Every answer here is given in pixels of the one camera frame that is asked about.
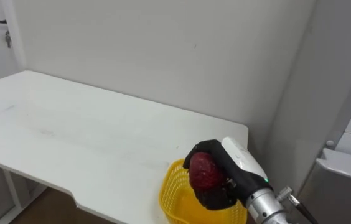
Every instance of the plastic basket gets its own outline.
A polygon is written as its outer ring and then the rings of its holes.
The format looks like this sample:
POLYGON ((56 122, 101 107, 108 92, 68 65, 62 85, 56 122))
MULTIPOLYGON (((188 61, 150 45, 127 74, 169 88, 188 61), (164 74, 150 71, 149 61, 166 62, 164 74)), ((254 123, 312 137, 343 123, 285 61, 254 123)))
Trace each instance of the plastic basket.
POLYGON ((195 198, 189 185, 187 170, 182 168, 184 160, 171 164, 163 180, 159 204, 170 224, 245 224, 247 211, 238 202, 231 208, 209 211, 195 198))

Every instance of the white wall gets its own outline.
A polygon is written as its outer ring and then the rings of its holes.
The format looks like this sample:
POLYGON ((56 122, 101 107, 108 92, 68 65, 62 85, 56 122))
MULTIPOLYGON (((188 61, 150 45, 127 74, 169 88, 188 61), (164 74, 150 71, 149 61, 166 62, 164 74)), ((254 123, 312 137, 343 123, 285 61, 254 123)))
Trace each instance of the white wall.
POLYGON ((298 190, 326 140, 338 140, 350 118, 351 0, 320 0, 264 147, 273 187, 298 190))
POLYGON ((27 69, 246 124, 258 147, 314 5, 13 1, 27 69))

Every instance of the floor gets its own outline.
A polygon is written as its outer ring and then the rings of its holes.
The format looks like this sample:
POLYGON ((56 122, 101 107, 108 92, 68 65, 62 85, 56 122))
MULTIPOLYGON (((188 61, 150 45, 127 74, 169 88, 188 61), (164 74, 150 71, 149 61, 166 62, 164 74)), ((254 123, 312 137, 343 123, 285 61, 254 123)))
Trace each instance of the floor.
POLYGON ((113 224, 76 208, 71 196, 48 188, 11 224, 113 224))

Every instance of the red fruit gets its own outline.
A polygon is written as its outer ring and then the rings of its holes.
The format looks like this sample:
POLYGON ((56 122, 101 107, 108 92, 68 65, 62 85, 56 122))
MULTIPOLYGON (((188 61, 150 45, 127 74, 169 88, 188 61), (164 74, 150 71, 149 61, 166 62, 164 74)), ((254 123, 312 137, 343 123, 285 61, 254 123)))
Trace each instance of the red fruit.
POLYGON ((189 164, 189 183, 194 190, 210 190, 224 181, 224 175, 210 154, 197 152, 192 156, 189 164))

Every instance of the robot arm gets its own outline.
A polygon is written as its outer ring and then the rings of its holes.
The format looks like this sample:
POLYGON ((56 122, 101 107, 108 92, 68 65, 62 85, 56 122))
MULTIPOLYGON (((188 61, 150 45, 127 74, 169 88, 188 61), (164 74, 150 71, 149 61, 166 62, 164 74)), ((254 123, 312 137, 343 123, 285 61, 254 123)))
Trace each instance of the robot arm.
MULTIPOLYGON (((239 200, 257 224, 288 223, 286 211, 280 201, 291 199, 291 190, 283 190, 276 198, 261 166, 234 139, 226 137, 222 142, 214 139, 198 143, 185 158, 183 164, 185 169, 189 169, 190 159, 196 152, 210 154, 228 179, 220 189, 211 192, 209 197, 207 194, 203 197, 195 191, 195 196, 204 207, 219 210, 231 207, 239 200)), ((311 214, 303 213, 303 215, 306 217, 309 215, 309 220, 317 223, 311 214)))

